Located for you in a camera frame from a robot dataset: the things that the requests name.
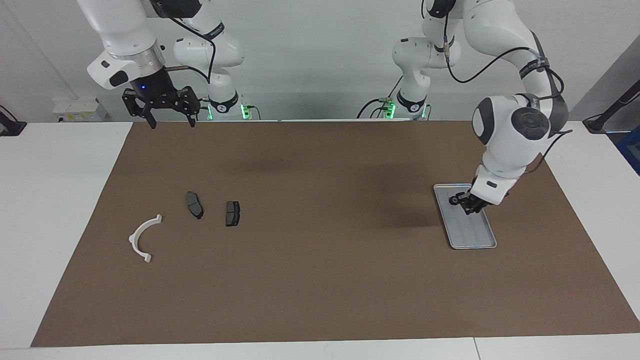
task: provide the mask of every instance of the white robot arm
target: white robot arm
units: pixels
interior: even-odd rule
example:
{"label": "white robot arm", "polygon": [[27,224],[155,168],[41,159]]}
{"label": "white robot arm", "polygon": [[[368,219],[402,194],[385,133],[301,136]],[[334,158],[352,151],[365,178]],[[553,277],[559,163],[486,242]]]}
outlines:
{"label": "white robot arm", "polygon": [[214,120],[246,119],[243,97],[224,69],[244,61],[241,44],[225,31],[213,0],[150,0],[161,17],[171,17],[192,30],[176,40],[173,52],[178,61],[206,74],[209,113]]}
{"label": "white robot arm", "polygon": [[182,90],[173,86],[142,4],[138,0],[77,2],[105,49],[88,66],[89,75],[108,90],[130,83],[133,89],[125,89],[122,100],[131,116],[142,117],[153,129],[156,120],[152,109],[181,112],[191,127],[195,126],[200,101],[190,86]]}
{"label": "white robot arm", "polygon": [[[557,74],[550,69],[536,35],[520,20],[512,0],[427,0],[426,8],[428,16],[423,23],[426,38],[421,43],[408,42],[416,44],[414,48],[422,44],[422,57],[412,57],[406,50],[410,46],[403,45],[407,42],[401,40],[396,47],[404,46],[404,52],[409,55],[394,53],[394,59],[432,59],[435,52],[436,61],[414,60],[411,66],[396,61],[407,78],[403,86],[408,89],[399,90],[399,104],[403,103],[402,97],[411,95],[413,98],[407,99],[416,101],[429,90],[427,82],[423,81],[422,84],[427,85],[421,86],[416,80],[419,77],[412,75],[416,73],[415,67],[426,64],[433,69],[448,68],[451,72],[451,66],[460,58],[459,45],[454,41],[460,20],[469,45],[480,53],[512,63],[520,71],[525,88],[525,93],[511,97],[487,97],[474,112],[473,128],[485,144],[486,152],[469,192],[457,194],[451,203],[462,206],[467,214],[477,213],[487,205],[502,202],[525,173],[527,165],[544,149],[547,139],[560,132],[568,119],[568,110],[562,90],[557,89],[554,81]],[[424,68],[418,74],[424,75]]]}
{"label": "white robot arm", "polygon": [[87,68],[91,77],[111,90],[129,82],[122,99],[131,116],[156,120],[152,109],[169,108],[187,116],[195,126],[200,101],[190,86],[177,90],[169,71],[195,69],[207,82],[210,113],[216,120],[246,119],[250,112],[242,103],[224,67],[240,65],[244,51],[225,34],[212,0],[149,0],[161,17],[171,18],[197,36],[176,41],[174,52],[184,67],[166,68],[164,57],[151,32],[140,0],[77,0],[92,28],[100,35],[105,51]]}

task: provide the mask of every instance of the curved white plastic part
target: curved white plastic part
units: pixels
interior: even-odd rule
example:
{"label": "curved white plastic part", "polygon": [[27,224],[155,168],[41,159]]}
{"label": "curved white plastic part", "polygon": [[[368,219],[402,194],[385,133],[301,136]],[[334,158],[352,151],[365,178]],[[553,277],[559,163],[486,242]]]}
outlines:
{"label": "curved white plastic part", "polygon": [[144,230],[147,230],[150,226],[160,224],[161,222],[162,222],[162,215],[158,214],[156,218],[147,220],[144,223],[142,223],[142,225],[140,225],[136,229],[136,231],[133,234],[131,234],[129,237],[129,242],[131,243],[131,246],[133,246],[133,251],[135,251],[138,255],[145,258],[146,263],[151,261],[151,254],[140,251],[140,249],[138,248],[138,239],[140,239],[140,235],[142,234],[142,232],[144,232]]}

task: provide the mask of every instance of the metal tray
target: metal tray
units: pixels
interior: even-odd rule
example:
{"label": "metal tray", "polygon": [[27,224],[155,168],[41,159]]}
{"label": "metal tray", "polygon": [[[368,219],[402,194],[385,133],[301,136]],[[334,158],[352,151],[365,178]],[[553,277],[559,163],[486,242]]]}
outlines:
{"label": "metal tray", "polygon": [[484,210],[467,215],[461,206],[449,203],[450,197],[469,189],[471,184],[438,184],[433,187],[449,243],[456,250],[493,249],[497,242]]}

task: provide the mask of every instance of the brown paper sheet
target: brown paper sheet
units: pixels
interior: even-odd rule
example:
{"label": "brown paper sheet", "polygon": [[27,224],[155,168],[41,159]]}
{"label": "brown paper sheet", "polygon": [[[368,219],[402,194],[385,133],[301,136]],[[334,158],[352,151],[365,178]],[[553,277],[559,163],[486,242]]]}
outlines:
{"label": "brown paper sheet", "polygon": [[432,187],[483,151],[468,122],[135,124],[32,346],[640,332],[546,165],[496,249],[448,246]]}

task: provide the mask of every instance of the table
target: table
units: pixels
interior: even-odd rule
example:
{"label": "table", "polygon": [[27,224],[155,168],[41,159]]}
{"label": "table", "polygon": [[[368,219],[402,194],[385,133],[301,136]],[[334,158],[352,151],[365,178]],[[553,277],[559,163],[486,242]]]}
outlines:
{"label": "table", "polygon": [[[640,334],[542,338],[29,347],[91,217],[130,123],[30,124],[0,139],[0,359],[618,359],[640,356]],[[640,240],[629,210],[640,178],[604,136],[570,123],[548,164],[636,316]]]}

